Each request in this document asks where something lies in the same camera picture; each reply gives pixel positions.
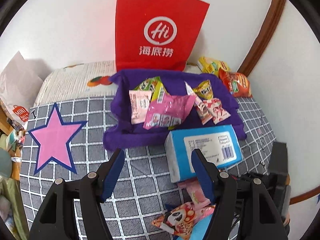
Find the panda print snack packet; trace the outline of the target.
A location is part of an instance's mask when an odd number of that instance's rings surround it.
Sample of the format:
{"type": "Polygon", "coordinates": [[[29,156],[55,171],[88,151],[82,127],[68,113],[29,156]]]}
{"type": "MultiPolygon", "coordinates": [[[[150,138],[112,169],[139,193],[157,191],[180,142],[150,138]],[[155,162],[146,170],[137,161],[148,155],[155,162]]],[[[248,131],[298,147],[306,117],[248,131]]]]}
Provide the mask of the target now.
{"type": "Polygon", "coordinates": [[[215,205],[210,202],[205,202],[205,204],[203,206],[186,202],[154,219],[151,224],[174,236],[190,239],[193,227],[200,220],[214,213],[215,205]]]}

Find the lychee candy white packet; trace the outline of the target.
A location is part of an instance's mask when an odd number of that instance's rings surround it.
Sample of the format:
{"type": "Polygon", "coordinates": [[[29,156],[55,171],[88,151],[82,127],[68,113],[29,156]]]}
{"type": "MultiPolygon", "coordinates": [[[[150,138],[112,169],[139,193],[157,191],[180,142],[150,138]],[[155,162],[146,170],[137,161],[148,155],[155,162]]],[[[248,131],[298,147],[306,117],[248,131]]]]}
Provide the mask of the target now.
{"type": "Polygon", "coordinates": [[[208,112],[212,115],[213,123],[215,125],[231,116],[231,114],[222,107],[222,102],[218,98],[204,100],[203,103],[208,109],[208,112]]]}

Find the long pink white snack stick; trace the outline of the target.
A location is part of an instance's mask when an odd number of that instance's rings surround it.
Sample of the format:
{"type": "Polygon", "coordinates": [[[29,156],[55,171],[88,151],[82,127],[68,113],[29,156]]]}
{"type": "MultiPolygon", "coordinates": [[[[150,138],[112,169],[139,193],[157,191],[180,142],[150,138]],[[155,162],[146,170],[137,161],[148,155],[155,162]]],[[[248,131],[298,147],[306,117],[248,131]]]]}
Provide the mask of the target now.
{"type": "Polygon", "coordinates": [[[201,124],[205,125],[213,118],[213,116],[210,114],[200,97],[192,90],[191,86],[186,81],[184,83],[187,94],[195,97],[194,107],[201,120],[201,124]]]}

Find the yellow triangular snack packet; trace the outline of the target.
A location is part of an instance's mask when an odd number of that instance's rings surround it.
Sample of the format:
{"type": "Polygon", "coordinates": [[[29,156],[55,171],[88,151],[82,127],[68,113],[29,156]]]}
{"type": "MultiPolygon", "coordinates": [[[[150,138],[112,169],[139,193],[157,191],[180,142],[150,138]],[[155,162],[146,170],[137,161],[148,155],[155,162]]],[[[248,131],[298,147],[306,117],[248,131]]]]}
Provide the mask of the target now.
{"type": "Polygon", "coordinates": [[[204,100],[210,100],[214,97],[210,80],[201,82],[197,87],[193,88],[193,91],[196,93],[196,95],[204,100]]]}

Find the magenta snack packet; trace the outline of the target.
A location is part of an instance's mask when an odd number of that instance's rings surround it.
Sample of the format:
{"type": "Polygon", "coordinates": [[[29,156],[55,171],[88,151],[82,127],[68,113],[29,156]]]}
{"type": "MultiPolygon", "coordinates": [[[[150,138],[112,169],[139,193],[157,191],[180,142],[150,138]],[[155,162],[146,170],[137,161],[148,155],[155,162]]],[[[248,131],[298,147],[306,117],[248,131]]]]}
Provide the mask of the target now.
{"type": "Polygon", "coordinates": [[[144,129],[173,129],[185,121],[195,103],[195,95],[170,95],[163,83],[157,83],[149,104],[144,129]]]}

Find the pink white packet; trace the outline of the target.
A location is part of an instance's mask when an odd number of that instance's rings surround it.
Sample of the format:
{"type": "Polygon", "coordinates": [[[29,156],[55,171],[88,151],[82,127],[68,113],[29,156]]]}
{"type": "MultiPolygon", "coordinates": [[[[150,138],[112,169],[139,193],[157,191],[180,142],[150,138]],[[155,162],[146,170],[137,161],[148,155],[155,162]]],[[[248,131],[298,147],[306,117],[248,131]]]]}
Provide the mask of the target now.
{"type": "Polygon", "coordinates": [[[129,97],[131,102],[131,124],[141,124],[145,121],[152,97],[152,91],[130,90],[129,97]]]}

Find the green triangular snack packet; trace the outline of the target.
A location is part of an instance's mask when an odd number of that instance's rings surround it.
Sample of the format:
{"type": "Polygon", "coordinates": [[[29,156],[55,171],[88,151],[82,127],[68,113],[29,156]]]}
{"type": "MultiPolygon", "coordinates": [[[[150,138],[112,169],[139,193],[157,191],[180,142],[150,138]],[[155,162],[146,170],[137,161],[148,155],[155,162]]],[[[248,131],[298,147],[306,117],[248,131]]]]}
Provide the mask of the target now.
{"type": "Polygon", "coordinates": [[[142,91],[152,91],[154,92],[157,83],[161,82],[161,78],[159,76],[150,77],[140,83],[134,90],[142,90],[142,91]]]}

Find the pale pink peach packet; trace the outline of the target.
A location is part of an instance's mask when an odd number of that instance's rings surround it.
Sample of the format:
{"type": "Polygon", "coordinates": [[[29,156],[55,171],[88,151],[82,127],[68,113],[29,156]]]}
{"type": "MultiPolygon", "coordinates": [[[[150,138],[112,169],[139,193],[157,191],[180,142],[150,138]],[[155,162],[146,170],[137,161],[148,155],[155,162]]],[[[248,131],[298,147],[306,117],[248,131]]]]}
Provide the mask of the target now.
{"type": "Polygon", "coordinates": [[[210,200],[205,197],[197,178],[179,182],[177,185],[180,189],[186,189],[195,210],[201,209],[210,204],[210,200]]]}

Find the blue tissue box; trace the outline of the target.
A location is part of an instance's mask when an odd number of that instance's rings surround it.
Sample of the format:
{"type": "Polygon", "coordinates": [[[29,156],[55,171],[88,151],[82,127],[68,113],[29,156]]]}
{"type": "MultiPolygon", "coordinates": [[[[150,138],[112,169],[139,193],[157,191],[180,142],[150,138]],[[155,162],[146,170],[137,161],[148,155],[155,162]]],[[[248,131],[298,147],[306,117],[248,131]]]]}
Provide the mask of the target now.
{"type": "Polygon", "coordinates": [[[231,125],[171,131],[164,143],[172,183],[196,176],[191,153],[199,149],[206,161],[227,168],[242,161],[240,145],[231,125]]]}

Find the pink star sticker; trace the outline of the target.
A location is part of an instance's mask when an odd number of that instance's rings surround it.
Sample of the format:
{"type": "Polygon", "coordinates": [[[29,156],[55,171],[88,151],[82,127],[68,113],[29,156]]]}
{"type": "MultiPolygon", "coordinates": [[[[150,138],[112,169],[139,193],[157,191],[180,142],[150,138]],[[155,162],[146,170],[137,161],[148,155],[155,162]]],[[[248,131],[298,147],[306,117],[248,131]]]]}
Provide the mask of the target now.
{"type": "Polygon", "coordinates": [[[28,131],[38,146],[34,174],[39,173],[50,161],[76,174],[69,144],[86,123],[64,122],[58,105],[54,103],[46,124],[28,131]]]}

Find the orange chips bag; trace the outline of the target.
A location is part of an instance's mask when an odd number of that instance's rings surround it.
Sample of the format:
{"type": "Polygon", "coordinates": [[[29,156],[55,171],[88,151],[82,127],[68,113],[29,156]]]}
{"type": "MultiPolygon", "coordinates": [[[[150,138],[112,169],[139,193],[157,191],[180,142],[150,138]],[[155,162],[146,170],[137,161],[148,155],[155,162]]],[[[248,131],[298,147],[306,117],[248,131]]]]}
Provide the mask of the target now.
{"type": "Polygon", "coordinates": [[[228,72],[219,69],[219,78],[227,87],[229,93],[235,98],[244,97],[251,98],[251,86],[247,77],[242,73],[228,72]]]}

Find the purple towel tray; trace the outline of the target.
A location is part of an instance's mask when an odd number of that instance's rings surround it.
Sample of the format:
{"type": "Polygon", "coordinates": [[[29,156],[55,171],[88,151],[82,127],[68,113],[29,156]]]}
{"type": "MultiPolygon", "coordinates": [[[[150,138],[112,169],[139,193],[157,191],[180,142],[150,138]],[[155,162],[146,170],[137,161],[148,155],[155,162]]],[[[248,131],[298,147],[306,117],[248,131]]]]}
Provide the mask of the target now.
{"type": "Polygon", "coordinates": [[[163,144],[169,130],[153,128],[146,130],[142,124],[131,124],[131,102],[129,91],[136,88],[144,80],[159,76],[170,95],[184,96],[187,94],[185,83],[196,87],[201,82],[209,80],[214,96],[221,100],[222,107],[231,114],[219,125],[232,125],[237,139],[247,138],[244,123],[238,115],[238,102],[229,93],[222,81],[212,74],[191,74],[173,70],[124,69],[110,77],[110,81],[118,85],[114,99],[111,102],[111,113],[117,118],[116,126],[109,128],[103,137],[104,148],[114,151],[117,148],[133,148],[163,144]]]}

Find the white plastic shopping bag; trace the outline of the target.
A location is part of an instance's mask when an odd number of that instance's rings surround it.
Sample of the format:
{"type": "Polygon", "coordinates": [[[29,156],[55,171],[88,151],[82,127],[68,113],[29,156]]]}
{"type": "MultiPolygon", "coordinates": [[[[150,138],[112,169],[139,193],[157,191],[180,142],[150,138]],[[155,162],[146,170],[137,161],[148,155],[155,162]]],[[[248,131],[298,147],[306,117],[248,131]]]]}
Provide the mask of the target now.
{"type": "Polygon", "coordinates": [[[9,118],[24,125],[43,80],[17,52],[1,72],[1,106],[9,118]]]}

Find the red paper shopping bag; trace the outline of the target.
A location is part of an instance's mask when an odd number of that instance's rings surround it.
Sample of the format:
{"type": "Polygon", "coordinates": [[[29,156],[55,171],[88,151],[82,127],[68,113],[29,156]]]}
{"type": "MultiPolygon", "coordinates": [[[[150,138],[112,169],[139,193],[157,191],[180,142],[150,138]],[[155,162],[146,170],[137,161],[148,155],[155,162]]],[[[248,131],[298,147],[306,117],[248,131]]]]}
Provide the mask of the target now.
{"type": "Polygon", "coordinates": [[[201,0],[117,0],[117,71],[183,71],[208,9],[201,0]]]}

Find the brown wooden door frame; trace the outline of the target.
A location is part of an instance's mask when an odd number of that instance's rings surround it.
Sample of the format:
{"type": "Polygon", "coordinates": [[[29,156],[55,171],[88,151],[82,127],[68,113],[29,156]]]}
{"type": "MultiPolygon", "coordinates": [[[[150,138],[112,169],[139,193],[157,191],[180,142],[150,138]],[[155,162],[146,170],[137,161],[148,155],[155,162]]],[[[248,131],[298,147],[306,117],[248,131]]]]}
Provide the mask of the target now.
{"type": "Polygon", "coordinates": [[[244,58],[238,72],[249,76],[267,48],[279,24],[286,0],[271,0],[271,4],[250,50],[244,58]]]}

